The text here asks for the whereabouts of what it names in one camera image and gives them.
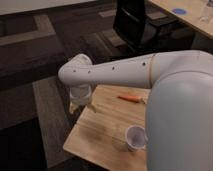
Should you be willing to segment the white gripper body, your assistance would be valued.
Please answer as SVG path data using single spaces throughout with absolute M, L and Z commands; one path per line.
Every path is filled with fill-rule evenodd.
M 91 101 L 92 89 L 89 85 L 80 85 L 70 88 L 70 101 L 76 105 L 84 106 Z

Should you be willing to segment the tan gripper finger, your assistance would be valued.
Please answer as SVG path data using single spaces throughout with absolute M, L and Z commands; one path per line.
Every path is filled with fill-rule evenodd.
M 89 103 L 87 106 L 88 106 L 88 108 L 90 108 L 93 112 L 95 112 L 95 113 L 97 112 L 95 106 L 94 106 L 92 103 Z
M 75 111 L 79 108 L 79 106 L 77 104 L 75 104 L 74 102 L 71 102 L 69 105 L 69 113 L 70 114 L 74 114 Z

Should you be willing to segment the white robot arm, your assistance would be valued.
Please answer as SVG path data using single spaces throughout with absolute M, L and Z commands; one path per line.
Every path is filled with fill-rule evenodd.
M 148 171 L 213 171 L 213 54 L 160 52 L 102 64 L 78 54 L 58 77 L 77 104 L 89 102 L 94 85 L 148 89 Z

